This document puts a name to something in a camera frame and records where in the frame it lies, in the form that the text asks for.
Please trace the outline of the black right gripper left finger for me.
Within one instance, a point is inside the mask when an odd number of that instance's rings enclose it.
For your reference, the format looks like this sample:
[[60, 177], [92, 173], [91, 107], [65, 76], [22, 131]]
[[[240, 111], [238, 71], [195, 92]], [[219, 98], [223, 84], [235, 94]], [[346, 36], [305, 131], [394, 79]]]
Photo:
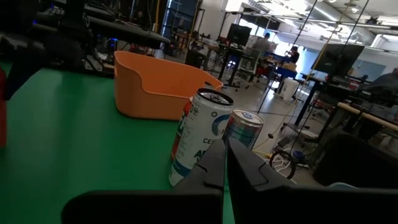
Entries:
[[216, 140], [172, 190], [94, 190], [69, 200], [61, 224], [222, 224], [226, 148]]

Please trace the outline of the black desk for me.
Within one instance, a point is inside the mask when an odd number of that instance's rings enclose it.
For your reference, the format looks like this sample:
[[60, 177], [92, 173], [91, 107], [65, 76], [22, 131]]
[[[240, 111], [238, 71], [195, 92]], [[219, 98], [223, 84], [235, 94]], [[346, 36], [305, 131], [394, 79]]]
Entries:
[[170, 40], [160, 34], [144, 30], [139, 26], [127, 22], [110, 22], [91, 16], [87, 16], [87, 18], [90, 21], [90, 29], [94, 35], [102, 35], [107, 38], [118, 39], [152, 49], [159, 49], [161, 44], [170, 44]]

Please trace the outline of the person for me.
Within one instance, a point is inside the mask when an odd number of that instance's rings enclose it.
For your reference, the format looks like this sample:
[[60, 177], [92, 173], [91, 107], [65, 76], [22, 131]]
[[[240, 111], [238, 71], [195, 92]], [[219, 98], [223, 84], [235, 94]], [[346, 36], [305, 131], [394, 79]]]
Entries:
[[259, 52], [258, 62], [261, 62], [265, 53], [273, 53], [275, 50], [275, 44], [269, 40], [270, 36], [270, 33], [266, 33], [264, 37], [258, 38], [253, 45], [253, 49]]
[[296, 64], [300, 57], [300, 53], [298, 52], [298, 47], [293, 46], [291, 48], [291, 50], [288, 52], [288, 55], [289, 55], [290, 62]]
[[398, 67], [393, 69], [391, 73], [381, 75], [370, 84], [364, 86], [362, 90], [370, 91], [376, 88], [398, 92]]

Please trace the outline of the orange plastic bin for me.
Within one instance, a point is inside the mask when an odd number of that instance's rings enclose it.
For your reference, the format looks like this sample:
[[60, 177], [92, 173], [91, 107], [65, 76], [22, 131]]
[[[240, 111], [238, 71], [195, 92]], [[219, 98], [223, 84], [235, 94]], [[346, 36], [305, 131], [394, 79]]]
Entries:
[[114, 53], [114, 97], [119, 112], [132, 118], [178, 121], [199, 88], [222, 82], [182, 63], [134, 54]]

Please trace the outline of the silver blue Red Bull can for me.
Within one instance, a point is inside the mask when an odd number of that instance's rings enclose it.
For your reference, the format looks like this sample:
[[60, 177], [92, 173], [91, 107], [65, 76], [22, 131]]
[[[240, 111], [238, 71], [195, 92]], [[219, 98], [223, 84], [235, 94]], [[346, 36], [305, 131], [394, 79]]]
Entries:
[[242, 108], [235, 108], [229, 117], [222, 140], [228, 146], [230, 138], [237, 139], [249, 150], [252, 150], [263, 125], [264, 120], [257, 114]]

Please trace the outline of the pale wooden bar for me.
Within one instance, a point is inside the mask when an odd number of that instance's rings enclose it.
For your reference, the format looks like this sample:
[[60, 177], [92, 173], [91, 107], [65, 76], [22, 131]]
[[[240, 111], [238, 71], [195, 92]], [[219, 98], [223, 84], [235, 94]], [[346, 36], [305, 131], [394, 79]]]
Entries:
[[337, 107], [342, 108], [346, 111], [349, 111], [350, 113], [358, 114], [360, 117], [364, 117], [365, 119], [368, 119], [374, 123], [380, 124], [384, 127], [390, 128], [390, 129], [398, 132], [398, 125], [394, 124], [392, 121], [378, 118], [377, 116], [374, 116], [373, 114], [363, 112], [363, 111], [356, 109], [346, 103], [338, 103]]

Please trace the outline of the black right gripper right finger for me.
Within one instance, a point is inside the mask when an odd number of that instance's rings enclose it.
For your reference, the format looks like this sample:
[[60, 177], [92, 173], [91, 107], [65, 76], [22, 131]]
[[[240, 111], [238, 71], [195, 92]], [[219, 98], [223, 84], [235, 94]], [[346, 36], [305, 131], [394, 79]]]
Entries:
[[227, 156], [235, 224], [398, 224], [398, 190], [297, 185], [233, 138]]

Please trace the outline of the orange Fanta can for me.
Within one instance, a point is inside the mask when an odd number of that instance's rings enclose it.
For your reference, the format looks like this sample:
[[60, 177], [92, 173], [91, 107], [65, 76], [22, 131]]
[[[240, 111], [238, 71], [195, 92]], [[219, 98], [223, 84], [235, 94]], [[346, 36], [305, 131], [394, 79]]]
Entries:
[[174, 142], [173, 142], [173, 145], [172, 145], [172, 150], [171, 150], [171, 153], [170, 153], [170, 158], [173, 161], [175, 160], [175, 155], [177, 153], [178, 145], [179, 145], [179, 142], [180, 142], [180, 139], [181, 139], [181, 136], [182, 136], [182, 132], [183, 132], [184, 126], [185, 126], [186, 118], [187, 118], [187, 116], [189, 114], [190, 107], [192, 105], [192, 100], [193, 100], [193, 98], [190, 97], [189, 101], [184, 105], [183, 111], [182, 111], [182, 115], [181, 115], [180, 120], [178, 122], [176, 135], [175, 135]]

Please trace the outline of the white bucket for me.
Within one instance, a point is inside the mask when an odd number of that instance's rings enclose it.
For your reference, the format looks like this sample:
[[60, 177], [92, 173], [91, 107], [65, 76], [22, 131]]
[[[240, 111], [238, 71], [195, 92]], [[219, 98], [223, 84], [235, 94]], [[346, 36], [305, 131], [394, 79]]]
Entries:
[[295, 96], [296, 90], [299, 87], [299, 82], [290, 78], [285, 78], [280, 91], [280, 96], [283, 100], [289, 101]]

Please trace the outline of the black computer monitor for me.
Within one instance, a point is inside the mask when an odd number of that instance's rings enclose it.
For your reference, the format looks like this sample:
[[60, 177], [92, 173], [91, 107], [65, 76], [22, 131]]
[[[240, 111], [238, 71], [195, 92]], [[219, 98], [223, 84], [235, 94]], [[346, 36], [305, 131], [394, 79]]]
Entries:
[[246, 46], [252, 29], [250, 27], [231, 24], [226, 40], [230, 44]]
[[363, 50], [364, 46], [359, 45], [327, 44], [311, 69], [328, 75], [344, 77]]

